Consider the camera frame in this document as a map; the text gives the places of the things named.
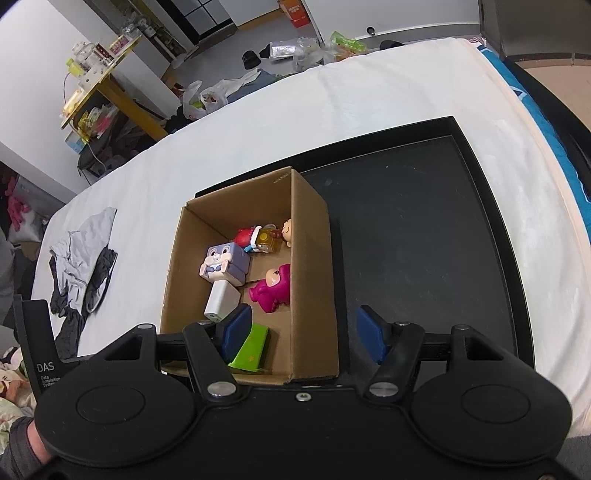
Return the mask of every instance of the cardboard box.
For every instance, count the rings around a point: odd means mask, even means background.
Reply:
[[[263,372],[234,372],[245,384],[281,385],[339,373],[330,226],[326,203],[291,167],[193,199],[183,207],[174,240],[162,312],[161,333],[182,331],[203,319],[212,285],[199,276],[208,247],[231,240],[238,229],[292,219],[292,247],[251,255],[242,301],[253,323],[269,327]],[[248,288],[270,268],[291,263],[291,304],[265,313]]]
[[[300,0],[277,0],[277,3],[294,27],[300,28],[310,23],[310,17]]]

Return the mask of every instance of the magenta toy figure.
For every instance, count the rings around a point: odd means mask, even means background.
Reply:
[[[264,280],[260,280],[248,291],[251,300],[258,302],[266,313],[277,310],[280,303],[290,302],[290,265],[286,263],[277,270],[267,271]]]

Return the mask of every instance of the white cube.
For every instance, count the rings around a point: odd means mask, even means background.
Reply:
[[[228,280],[216,280],[205,306],[205,316],[212,322],[221,322],[240,303],[240,292]]]

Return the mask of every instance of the red toy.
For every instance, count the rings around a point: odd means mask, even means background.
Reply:
[[[241,228],[234,238],[234,243],[238,244],[240,248],[246,248],[251,244],[252,233],[255,231],[254,227]]]
[[[290,265],[286,263],[277,270],[269,270],[263,280],[252,287],[248,294],[266,313],[277,310],[280,303],[290,302]]]

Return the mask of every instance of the person's hand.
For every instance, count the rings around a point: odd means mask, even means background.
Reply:
[[[33,449],[33,453],[39,461],[45,465],[49,460],[51,460],[51,455],[43,445],[43,441],[39,436],[39,432],[37,431],[37,427],[35,427],[35,420],[33,420],[29,426],[27,427],[27,437],[29,438],[29,443],[31,444],[31,448]]]

